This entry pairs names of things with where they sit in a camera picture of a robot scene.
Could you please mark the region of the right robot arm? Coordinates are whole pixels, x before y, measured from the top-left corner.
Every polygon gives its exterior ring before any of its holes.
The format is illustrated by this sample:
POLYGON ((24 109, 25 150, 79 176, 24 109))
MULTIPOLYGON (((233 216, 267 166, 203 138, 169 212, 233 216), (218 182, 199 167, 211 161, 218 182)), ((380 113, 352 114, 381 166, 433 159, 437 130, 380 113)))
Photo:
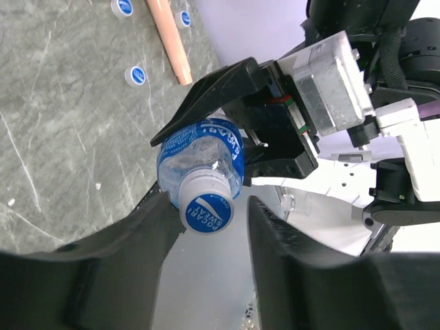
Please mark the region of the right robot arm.
POLYGON ((312 195, 353 206, 363 253, 398 229, 439 221, 439 20, 416 1, 308 1, 305 40, 201 78, 151 140, 173 150, 222 109, 245 131, 238 173, 282 178, 284 219, 317 211, 312 195))

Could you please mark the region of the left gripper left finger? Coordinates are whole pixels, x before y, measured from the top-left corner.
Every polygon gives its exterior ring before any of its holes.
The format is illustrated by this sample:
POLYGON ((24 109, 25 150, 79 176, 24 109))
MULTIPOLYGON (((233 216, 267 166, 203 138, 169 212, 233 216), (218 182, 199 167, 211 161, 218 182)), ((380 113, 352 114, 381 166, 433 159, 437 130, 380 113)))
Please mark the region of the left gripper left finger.
POLYGON ((150 329, 163 262, 184 231, 168 194, 57 249, 79 260, 57 329, 150 329))

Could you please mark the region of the white blue bottle cap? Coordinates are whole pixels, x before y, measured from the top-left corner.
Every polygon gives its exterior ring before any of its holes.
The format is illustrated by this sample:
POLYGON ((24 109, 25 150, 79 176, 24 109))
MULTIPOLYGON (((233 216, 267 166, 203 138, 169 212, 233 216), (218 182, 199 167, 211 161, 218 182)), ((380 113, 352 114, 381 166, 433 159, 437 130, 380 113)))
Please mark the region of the white blue bottle cap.
POLYGON ((199 169, 187 174, 179 186, 178 202, 181 222, 198 234, 220 232, 234 216, 228 180, 214 170, 199 169))

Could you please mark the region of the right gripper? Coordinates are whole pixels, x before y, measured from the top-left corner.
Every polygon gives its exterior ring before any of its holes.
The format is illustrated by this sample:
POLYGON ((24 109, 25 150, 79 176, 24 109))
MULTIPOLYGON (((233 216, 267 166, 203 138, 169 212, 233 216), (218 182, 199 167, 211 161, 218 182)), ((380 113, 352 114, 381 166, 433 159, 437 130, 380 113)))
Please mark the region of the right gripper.
POLYGON ((278 64, 249 57, 197 81, 175 115, 150 142, 161 144, 178 130, 224 106, 243 129, 244 184, 255 178, 305 179, 318 168, 318 137, 298 90, 278 64))

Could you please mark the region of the blue label water bottle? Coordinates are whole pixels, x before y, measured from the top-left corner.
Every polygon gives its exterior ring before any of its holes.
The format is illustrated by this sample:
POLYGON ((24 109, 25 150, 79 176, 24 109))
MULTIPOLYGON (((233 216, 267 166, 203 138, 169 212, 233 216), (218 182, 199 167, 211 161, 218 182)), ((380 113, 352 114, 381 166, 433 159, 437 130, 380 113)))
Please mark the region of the blue label water bottle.
POLYGON ((157 180, 170 202, 179 206, 179 186, 190 172, 209 168, 221 173, 233 198, 244 180, 243 138, 225 117, 208 118, 189 125, 164 140, 157 155, 157 180))

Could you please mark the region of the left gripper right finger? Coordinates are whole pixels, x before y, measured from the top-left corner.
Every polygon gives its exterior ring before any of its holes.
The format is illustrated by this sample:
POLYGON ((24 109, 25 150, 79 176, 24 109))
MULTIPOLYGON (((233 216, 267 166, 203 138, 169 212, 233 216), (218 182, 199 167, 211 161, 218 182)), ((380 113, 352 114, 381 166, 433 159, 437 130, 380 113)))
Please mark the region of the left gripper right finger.
POLYGON ((256 196, 247 224, 262 329, 363 329, 346 270, 354 256, 279 219, 256 196))

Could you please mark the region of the white blue Pocari cap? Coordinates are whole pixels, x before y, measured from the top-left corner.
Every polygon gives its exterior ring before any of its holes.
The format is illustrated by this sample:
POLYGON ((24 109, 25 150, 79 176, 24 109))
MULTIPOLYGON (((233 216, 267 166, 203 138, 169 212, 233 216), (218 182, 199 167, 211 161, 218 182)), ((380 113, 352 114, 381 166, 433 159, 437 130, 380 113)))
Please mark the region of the white blue Pocari cap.
POLYGON ((142 86, 146 80, 144 70, 138 66, 127 68, 124 72, 124 78, 132 87, 142 86))

